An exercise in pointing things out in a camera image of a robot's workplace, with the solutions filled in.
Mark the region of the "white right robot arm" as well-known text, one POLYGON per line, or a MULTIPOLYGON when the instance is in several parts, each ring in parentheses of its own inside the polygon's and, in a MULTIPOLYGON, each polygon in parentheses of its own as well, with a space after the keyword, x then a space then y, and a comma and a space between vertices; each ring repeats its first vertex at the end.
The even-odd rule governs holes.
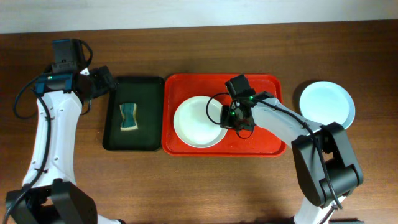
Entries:
POLYGON ((292 149, 304 194, 293 223, 329 223, 333 213, 343 208, 342 201, 364 179, 345 128, 307 120, 266 91, 231 99, 231 104, 221 109, 222 128, 237 133, 262 128, 292 149))

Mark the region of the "light blue plate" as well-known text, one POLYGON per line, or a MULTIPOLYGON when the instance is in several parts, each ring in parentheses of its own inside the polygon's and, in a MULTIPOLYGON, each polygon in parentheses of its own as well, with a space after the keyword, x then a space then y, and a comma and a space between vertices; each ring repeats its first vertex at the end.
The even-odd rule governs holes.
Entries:
POLYGON ((303 117, 324 125, 336 122, 348 129, 356 108, 351 95, 336 83, 318 81, 309 84, 300 95, 299 108, 303 117))

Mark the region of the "white plate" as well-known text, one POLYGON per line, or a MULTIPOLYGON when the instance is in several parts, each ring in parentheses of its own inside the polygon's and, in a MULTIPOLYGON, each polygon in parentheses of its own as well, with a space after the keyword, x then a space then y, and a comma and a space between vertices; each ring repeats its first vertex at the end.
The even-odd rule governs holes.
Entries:
POLYGON ((203 149, 215 146, 228 132, 219 125, 222 104, 209 96, 194 96, 181 103, 174 114, 174 130, 185 144, 203 149))

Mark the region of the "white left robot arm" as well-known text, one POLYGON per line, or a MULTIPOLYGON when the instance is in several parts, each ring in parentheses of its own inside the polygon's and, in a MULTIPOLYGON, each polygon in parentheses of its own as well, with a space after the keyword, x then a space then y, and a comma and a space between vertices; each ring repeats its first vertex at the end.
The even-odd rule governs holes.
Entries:
POLYGON ((84 102, 116 87, 109 68, 52 68, 32 83, 38 116, 34 152, 22 188, 6 195, 3 222, 122 223, 97 212, 94 200, 77 187, 73 168, 84 102))

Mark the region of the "green yellow sponge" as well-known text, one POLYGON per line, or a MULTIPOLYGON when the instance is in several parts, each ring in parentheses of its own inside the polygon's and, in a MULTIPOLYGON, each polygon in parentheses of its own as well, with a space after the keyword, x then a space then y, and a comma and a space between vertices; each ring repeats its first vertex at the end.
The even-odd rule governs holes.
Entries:
POLYGON ((122 116, 121 131, 133 131, 138 128, 136 121, 137 105, 135 103, 123 103, 119 105, 122 116))

